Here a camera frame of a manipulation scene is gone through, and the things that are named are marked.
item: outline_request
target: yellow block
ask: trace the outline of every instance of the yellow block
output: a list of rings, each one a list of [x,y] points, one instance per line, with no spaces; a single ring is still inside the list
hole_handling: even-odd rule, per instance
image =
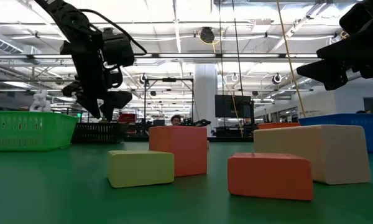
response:
[[[313,125],[256,130],[254,150],[308,159],[312,179],[326,184],[366,183],[371,179],[361,126]]]
[[[166,184],[174,181],[174,155],[157,151],[109,151],[112,187]]]

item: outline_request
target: monitor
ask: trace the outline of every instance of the monitor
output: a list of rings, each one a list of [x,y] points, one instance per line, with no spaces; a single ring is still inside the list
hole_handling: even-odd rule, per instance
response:
[[[162,120],[162,119],[156,119],[156,120],[154,120],[153,125],[154,125],[154,127],[157,127],[157,126],[165,126],[165,120]]]
[[[251,118],[253,101],[250,96],[216,95],[216,117],[217,118]]]

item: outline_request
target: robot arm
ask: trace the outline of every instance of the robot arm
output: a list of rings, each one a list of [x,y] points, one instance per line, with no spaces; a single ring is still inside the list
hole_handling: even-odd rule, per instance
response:
[[[126,67],[134,63],[134,52],[130,41],[139,45],[125,30],[117,26],[100,13],[90,9],[77,9],[63,0],[35,0],[48,12],[68,41],[64,41],[61,54],[70,54],[77,70],[76,81],[66,86],[62,93],[72,96],[86,108],[95,118],[101,112],[108,120],[112,119],[113,109],[123,108],[131,101],[132,95],[125,91],[108,91],[121,85],[120,66]],[[94,13],[122,31],[114,34],[112,29],[101,32],[91,24],[83,12]],[[104,100],[98,108],[97,99]]]
[[[340,26],[349,37],[319,49],[323,60],[297,68],[299,75],[322,82],[335,90],[348,82],[346,71],[373,78],[373,0],[355,4],[341,19]]]

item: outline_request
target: white robot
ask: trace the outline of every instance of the white robot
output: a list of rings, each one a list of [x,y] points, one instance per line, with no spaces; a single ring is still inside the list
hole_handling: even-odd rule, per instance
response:
[[[51,104],[47,101],[47,90],[37,90],[33,95],[33,104],[30,106],[29,111],[33,112],[50,112]]]

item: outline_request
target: yellow cable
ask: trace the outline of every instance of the yellow cable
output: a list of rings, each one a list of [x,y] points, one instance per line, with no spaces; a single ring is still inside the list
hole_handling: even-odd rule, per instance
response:
[[[213,51],[214,53],[216,53],[216,47],[215,47],[215,44],[213,44]],[[225,83],[225,80],[224,80],[224,73],[223,71],[221,71],[221,77],[223,79],[223,84],[225,84],[226,88],[228,89],[229,93],[231,94],[232,96],[232,102],[234,104],[234,109],[235,109],[235,114],[236,114],[236,119],[237,119],[237,123],[239,125],[239,128],[241,130],[241,136],[243,138],[243,130],[242,130],[242,125],[241,123],[239,122],[239,116],[237,115],[237,110],[236,110],[236,104],[235,104],[235,96],[234,96],[234,93],[229,89],[228,85]]]
[[[200,41],[202,41],[202,43],[204,43],[204,44],[207,44],[207,43],[205,43],[205,42],[200,38],[200,32],[201,32],[201,31],[199,31],[199,33],[198,33]],[[212,44],[208,44],[208,45],[212,45],[212,46],[213,46],[213,52],[214,52],[214,53],[216,53],[216,47],[215,47],[215,45],[216,45],[219,41],[217,41],[217,42],[215,42],[215,43],[212,43]],[[233,92],[229,89],[229,87],[227,86],[227,84],[225,83],[223,71],[221,71],[221,76],[222,76],[222,79],[223,79],[223,83],[225,84],[226,88],[228,89],[228,91],[230,92],[230,94],[231,94],[231,96],[232,96],[232,102],[233,102],[234,109],[235,109],[235,114],[236,114],[237,123],[238,123],[238,125],[239,125],[240,130],[241,130],[241,136],[242,136],[242,138],[243,138],[243,129],[242,129],[242,125],[241,125],[241,123],[239,122],[239,116],[237,115],[236,104],[235,104],[235,96],[234,96]]]
[[[298,99],[300,100],[301,109],[303,110],[304,118],[306,118],[306,115],[305,115],[305,109],[304,109],[304,105],[303,105],[303,100],[302,100],[302,98],[301,98],[300,90],[298,89],[298,85],[297,85],[297,82],[296,82],[296,78],[295,78],[295,76],[294,76],[294,71],[293,71],[293,66],[292,66],[292,60],[290,59],[290,52],[289,52],[289,50],[288,50],[288,44],[287,44],[286,33],[285,33],[285,26],[284,26],[284,24],[283,24],[282,14],[280,13],[280,0],[277,0],[276,2],[277,2],[277,5],[278,5],[278,12],[279,12],[280,25],[282,25],[283,39],[285,40],[285,46],[286,46],[286,52],[287,52],[287,58],[288,58],[288,64],[290,65],[290,71],[292,72],[292,78],[293,78],[294,85],[295,85],[295,87],[296,87],[296,91],[297,91]]]

